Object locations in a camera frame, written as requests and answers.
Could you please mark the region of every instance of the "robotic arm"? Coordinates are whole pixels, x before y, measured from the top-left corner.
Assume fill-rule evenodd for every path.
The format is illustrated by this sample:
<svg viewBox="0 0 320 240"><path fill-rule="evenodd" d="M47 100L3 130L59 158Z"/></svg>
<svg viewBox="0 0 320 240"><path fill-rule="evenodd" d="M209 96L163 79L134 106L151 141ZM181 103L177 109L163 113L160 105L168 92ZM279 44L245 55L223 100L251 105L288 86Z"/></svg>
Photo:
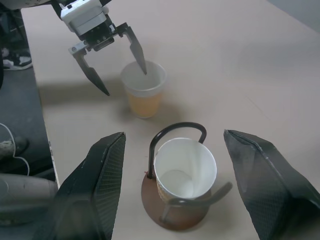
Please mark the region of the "robotic arm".
<svg viewBox="0 0 320 240"><path fill-rule="evenodd" d="M80 42L69 48L85 76L102 92L110 95L94 68L89 67L84 56L91 50L99 51L112 44L114 37L126 35L131 52L144 74L147 74L146 61L142 47L130 26L125 22L115 26L106 4L111 0L51 0L50 3L58 17L75 33ZM0 0L7 8L33 7L46 0Z"/></svg>

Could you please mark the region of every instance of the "shoe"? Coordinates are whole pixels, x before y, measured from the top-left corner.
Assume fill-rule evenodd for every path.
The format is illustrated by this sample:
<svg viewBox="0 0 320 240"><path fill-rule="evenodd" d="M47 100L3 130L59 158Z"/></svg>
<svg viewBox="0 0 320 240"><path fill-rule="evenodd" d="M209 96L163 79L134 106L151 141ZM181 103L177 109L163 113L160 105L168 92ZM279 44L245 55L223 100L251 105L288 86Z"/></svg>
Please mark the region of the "shoe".
<svg viewBox="0 0 320 240"><path fill-rule="evenodd" d="M18 71L25 70L32 67L32 60L30 53L2 49L2 61L3 70L7 71Z"/></svg>

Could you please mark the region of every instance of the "beige tabletop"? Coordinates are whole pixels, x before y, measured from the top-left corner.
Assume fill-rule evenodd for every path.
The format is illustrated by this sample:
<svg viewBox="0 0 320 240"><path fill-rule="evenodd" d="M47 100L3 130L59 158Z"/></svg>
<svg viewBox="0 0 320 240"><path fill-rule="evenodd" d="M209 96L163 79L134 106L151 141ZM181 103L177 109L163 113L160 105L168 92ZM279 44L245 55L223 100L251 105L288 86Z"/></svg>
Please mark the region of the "beige tabletop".
<svg viewBox="0 0 320 240"><path fill-rule="evenodd" d="M164 99L151 119L134 117L119 80L134 60L125 38L86 57L111 96L91 84L68 48L79 42L50 6L22 11L57 178L61 184L100 138L126 133L121 196L113 240L256 240L240 198L224 129L272 142L320 191L320 36L265 0L113 0L109 16L127 22L145 58L168 72ZM164 127L203 124L217 163L214 188L232 191L194 231L167 231L141 201L148 147ZM181 129L172 137L198 138Z"/></svg>

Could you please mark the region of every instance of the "paper cup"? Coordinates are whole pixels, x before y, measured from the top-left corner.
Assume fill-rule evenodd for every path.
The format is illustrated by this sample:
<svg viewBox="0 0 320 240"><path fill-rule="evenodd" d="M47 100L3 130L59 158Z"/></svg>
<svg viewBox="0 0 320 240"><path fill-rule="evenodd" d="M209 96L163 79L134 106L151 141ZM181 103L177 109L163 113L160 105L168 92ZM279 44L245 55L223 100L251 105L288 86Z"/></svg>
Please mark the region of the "paper cup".
<svg viewBox="0 0 320 240"><path fill-rule="evenodd" d="M198 141L174 138L163 144L154 159L158 193L172 198L196 199L208 192L217 176L212 153Z"/></svg>
<svg viewBox="0 0 320 240"><path fill-rule="evenodd" d="M121 80L128 95L132 112L139 118L150 118L158 111L167 72L157 63L146 61L145 75L137 62L128 64Z"/></svg>

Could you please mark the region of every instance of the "white cable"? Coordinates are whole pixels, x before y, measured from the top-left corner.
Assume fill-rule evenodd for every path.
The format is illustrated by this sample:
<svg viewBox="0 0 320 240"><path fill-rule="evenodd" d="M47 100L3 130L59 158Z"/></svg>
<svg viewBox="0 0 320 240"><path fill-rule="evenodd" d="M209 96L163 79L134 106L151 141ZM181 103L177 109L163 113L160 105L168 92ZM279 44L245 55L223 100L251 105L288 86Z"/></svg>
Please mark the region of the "white cable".
<svg viewBox="0 0 320 240"><path fill-rule="evenodd" d="M21 159L22 161L24 161L24 163L25 163L25 165L26 165L26 168L27 168L27 170L28 170L28 172L27 172L27 176L29 176L29 174L30 174L30 167L29 167L29 163L27 162L27 160L25 160L23 157L21 157L21 156L15 156L16 155L16 142L15 142L15 139L14 139L14 136L13 136L13 134L12 134L12 132L10 131L10 129L6 126L6 125L4 125L3 123L1 123L0 122L0 125L2 126L2 127L4 127L5 129L7 129L7 131L9 132L9 134L10 134L10 137L11 137L11 139L12 139L12 143L13 143L13 155L12 155L12 157L14 158L14 159Z"/></svg>

